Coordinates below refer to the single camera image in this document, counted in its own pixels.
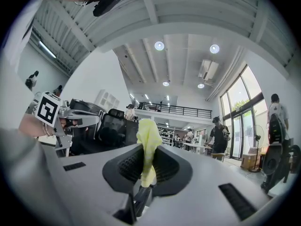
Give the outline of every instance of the ceiling light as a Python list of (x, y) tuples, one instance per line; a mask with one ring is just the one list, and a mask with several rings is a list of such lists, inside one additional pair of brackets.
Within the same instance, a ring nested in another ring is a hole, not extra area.
[(43, 44), (41, 41), (39, 42), (39, 44), (53, 57), (56, 58), (56, 56), (45, 46), (45, 44)]
[(163, 50), (164, 49), (164, 43), (162, 43), (161, 41), (158, 41), (155, 43), (155, 49), (156, 50)]
[(218, 53), (220, 51), (220, 47), (217, 44), (213, 44), (210, 46), (210, 52), (213, 54)]

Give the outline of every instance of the yellow rag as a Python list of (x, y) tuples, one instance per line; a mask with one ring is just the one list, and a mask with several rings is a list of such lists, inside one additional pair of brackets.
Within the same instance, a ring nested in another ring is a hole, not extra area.
[(141, 186), (149, 187), (156, 176), (152, 161), (158, 145), (162, 144), (162, 138), (158, 132), (157, 125), (151, 119), (142, 119), (139, 121), (137, 133), (137, 143), (143, 144), (144, 162), (141, 175)]

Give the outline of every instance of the black office chair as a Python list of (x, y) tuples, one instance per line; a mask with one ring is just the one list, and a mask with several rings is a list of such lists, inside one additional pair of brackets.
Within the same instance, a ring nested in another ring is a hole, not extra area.
[(77, 154), (105, 152), (124, 147), (126, 140), (126, 124), (124, 112), (110, 109), (102, 118), (102, 123), (95, 135), (95, 140), (82, 140)]

